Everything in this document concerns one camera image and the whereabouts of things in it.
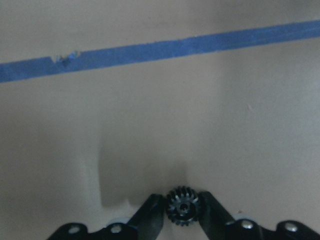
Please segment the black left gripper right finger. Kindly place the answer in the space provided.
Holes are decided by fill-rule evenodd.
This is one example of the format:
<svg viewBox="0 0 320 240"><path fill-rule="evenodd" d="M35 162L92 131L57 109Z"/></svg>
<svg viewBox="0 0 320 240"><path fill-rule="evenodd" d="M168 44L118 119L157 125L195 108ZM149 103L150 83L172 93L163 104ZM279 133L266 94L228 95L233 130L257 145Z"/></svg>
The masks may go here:
<svg viewBox="0 0 320 240"><path fill-rule="evenodd" d="M198 197L201 205L198 221L205 235L209 240L225 240L227 225L235 219L209 191L200 192Z"/></svg>

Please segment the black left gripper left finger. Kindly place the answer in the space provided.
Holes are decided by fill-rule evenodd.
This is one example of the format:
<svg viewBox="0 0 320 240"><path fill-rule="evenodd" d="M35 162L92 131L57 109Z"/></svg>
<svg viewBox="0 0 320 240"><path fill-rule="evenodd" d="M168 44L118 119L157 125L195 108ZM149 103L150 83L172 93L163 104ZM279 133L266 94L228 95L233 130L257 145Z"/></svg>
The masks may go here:
<svg viewBox="0 0 320 240"><path fill-rule="evenodd" d="M164 206L161 194L151 194L145 200L126 224L134 233L132 240L157 239L164 225Z"/></svg>

